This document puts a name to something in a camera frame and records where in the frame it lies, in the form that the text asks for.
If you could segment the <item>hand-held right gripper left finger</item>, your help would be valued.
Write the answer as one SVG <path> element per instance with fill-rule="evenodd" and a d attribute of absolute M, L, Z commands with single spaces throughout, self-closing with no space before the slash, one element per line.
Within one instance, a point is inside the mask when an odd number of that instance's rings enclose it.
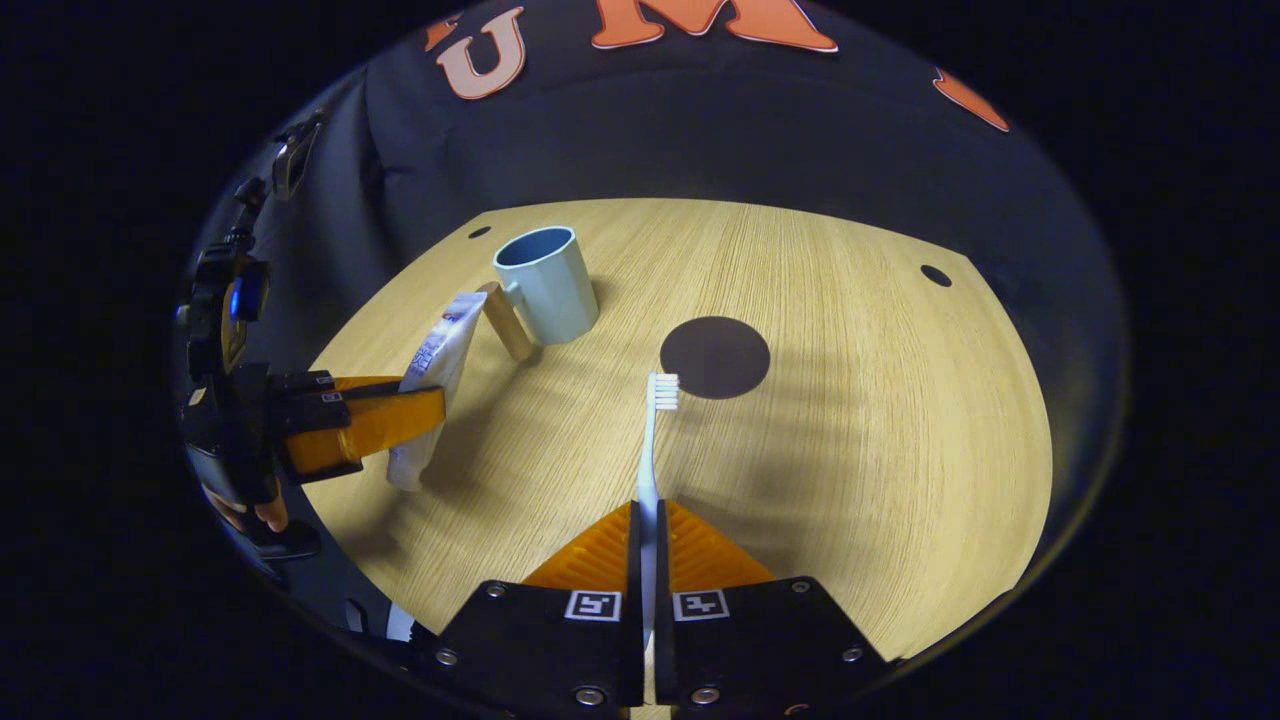
<path fill-rule="evenodd" d="M 503 714 L 627 714 L 643 705 L 640 538 L 608 512 L 524 582 L 481 582 L 431 643 L 431 675 Z"/>

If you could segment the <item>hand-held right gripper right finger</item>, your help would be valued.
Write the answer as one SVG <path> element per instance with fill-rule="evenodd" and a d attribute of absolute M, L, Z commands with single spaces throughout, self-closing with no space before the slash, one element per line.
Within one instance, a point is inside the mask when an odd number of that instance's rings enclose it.
<path fill-rule="evenodd" d="M 891 662 L 814 577 L 774 579 L 659 502 L 655 701 L 673 714 L 841 714 Z"/>

